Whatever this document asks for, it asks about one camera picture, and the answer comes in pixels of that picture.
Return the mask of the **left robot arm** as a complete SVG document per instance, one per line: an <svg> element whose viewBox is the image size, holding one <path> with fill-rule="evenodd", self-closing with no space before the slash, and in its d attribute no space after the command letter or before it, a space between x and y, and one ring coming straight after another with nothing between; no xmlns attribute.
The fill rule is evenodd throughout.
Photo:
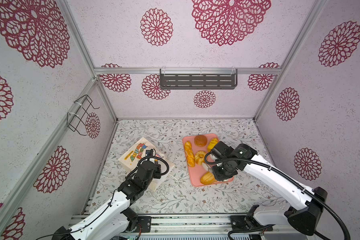
<svg viewBox="0 0 360 240"><path fill-rule="evenodd" d="M159 179L169 170L169 164L159 157L142 158L106 203L69 229L60 227L52 239L110 240L124 231L134 230L138 214L130 206L144 195L153 179Z"/></svg>

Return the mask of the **ring shaped fake bread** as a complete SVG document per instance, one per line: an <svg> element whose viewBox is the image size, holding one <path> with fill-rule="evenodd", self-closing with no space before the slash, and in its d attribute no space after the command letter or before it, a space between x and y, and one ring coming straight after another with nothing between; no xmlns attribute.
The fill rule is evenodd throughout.
<svg viewBox="0 0 360 240"><path fill-rule="evenodd" d="M206 152L204 151L198 151L195 153L195 163L198 165L202 165L202 163L205 162L205 155Z"/></svg>

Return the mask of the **round brown bun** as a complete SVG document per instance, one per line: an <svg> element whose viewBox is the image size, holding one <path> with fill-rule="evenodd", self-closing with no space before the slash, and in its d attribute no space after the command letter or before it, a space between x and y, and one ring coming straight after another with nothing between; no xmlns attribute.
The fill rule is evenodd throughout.
<svg viewBox="0 0 360 240"><path fill-rule="evenodd" d="M208 139L205 135L197 135L194 138L194 144L197 147L204 147L207 145L207 143L208 143Z"/></svg>

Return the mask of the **yellow croissant bread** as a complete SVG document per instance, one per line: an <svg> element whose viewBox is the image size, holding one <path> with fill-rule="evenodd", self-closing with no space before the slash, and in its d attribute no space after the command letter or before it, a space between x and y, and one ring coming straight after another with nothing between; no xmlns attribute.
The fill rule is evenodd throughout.
<svg viewBox="0 0 360 240"><path fill-rule="evenodd" d="M208 152L210 152L214 147L215 145L219 142L219 139L218 138L213 138L210 140L208 146L207 146L207 150Z"/></svg>

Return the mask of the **long orange fake baguette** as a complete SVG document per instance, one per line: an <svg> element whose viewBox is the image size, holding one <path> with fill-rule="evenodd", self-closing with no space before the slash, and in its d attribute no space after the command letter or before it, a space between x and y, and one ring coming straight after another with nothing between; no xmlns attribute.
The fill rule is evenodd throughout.
<svg viewBox="0 0 360 240"><path fill-rule="evenodd" d="M213 184L215 182L217 182L217 180L215 179L215 176L213 173L211 172L206 172L200 179L201 184L203 185L210 185Z"/></svg>

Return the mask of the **orange fake bread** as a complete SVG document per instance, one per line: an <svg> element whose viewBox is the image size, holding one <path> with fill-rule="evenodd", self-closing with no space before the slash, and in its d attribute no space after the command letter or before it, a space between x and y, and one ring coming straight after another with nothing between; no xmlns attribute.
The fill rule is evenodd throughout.
<svg viewBox="0 0 360 240"><path fill-rule="evenodd" d="M191 168L195 167L196 162L195 162L195 157L194 157L191 142L190 141L185 142L184 148L185 148L188 166Z"/></svg>

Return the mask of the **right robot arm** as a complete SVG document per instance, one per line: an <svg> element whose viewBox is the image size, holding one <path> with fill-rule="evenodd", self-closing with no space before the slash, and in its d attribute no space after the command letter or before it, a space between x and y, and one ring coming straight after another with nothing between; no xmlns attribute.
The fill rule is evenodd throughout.
<svg viewBox="0 0 360 240"><path fill-rule="evenodd" d="M254 232L274 225L288 225L301 234L314 235L323 212L320 202L325 202L328 195L324 189L313 189L295 181L245 144L232 148L218 142L204 160L219 182L243 171L265 183L287 202L279 208L254 205L244 217L244 226L235 227L235 231Z"/></svg>

